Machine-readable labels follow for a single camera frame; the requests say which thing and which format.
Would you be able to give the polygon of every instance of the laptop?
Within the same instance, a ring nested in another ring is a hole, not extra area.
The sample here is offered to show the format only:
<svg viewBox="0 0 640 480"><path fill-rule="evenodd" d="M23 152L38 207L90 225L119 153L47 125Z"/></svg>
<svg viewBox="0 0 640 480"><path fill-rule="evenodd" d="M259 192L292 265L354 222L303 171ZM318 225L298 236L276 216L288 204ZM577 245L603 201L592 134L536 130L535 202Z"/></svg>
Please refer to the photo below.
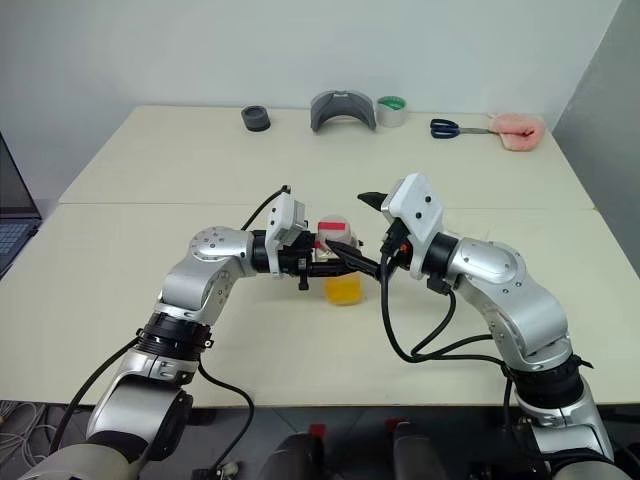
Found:
<svg viewBox="0 0 640 480"><path fill-rule="evenodd" d="M42 216L0 133L0 278L41 223Z"/></svg>

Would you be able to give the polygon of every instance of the scissors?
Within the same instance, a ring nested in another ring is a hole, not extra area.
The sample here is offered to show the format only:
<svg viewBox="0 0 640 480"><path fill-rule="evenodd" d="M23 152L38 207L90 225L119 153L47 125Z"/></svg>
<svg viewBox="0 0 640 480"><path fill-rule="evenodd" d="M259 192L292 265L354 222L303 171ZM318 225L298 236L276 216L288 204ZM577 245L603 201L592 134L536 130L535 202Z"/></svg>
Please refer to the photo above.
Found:
<svg viewBox="0 0 640 480"><path fill-rule="evenodd" d="M494 133L486 128L460 128L456 122L434 118L429 124L433 138L455 138L461 133Z"/></svg>

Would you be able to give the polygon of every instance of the scissors handle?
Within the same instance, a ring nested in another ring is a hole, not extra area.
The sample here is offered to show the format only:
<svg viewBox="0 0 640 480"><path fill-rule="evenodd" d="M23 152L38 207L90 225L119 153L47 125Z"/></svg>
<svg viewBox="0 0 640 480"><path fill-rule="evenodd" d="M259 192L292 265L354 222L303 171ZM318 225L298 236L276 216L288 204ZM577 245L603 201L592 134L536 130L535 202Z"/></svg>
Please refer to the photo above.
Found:
<svg viewBox="0 0 640 480"><path fill-rule="evenodd" d="M431 136L433 138L456 138L458 135L460 135L460 130L457 128L431 129Z"/></svg>
<svg viewBox="0 0 640 480"><path fill-rule="evenodd" d="M434 118L429 127L433 138L455 138L460 135L458 124L445 118Z"/></svg>
<svg viewBox="0 0 640 480"><path fill-rule="evenodd" d="M447 120L446 118L434 118L429 123L429 127L432 129L439 128L458 128L458 124L453 120Z"/></svg>

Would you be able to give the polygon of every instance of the red label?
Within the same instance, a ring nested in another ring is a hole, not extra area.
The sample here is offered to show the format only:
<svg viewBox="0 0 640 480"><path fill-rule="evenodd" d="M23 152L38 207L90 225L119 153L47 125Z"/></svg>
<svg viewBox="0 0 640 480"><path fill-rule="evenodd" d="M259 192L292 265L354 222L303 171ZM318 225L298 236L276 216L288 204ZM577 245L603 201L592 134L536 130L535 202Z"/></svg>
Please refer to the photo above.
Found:
<svg viewBox="0 0 640 480"><path fill-rule="evenodd" d="M346 230L347 225L342 222L318 222L318 230Z"/></svg>
<svg viewBox="0 0 640 480"><path fill-rule="evenodd" d="M309 425L309 435L322 440L327 433L327 426L323 423L313 423Z"/></svg>

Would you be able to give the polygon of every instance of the laptop keyboard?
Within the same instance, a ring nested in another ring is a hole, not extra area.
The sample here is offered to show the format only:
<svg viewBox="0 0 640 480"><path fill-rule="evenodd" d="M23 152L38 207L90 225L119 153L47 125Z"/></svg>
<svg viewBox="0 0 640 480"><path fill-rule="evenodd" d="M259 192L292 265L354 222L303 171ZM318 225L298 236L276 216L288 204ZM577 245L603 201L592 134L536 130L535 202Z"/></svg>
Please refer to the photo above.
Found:
<svg viewBox="0 0 640 480"><path fill-rule="evenodd" d="M29 228L28 223L0 224L0 255L6 255L18 238Z"/></svg>

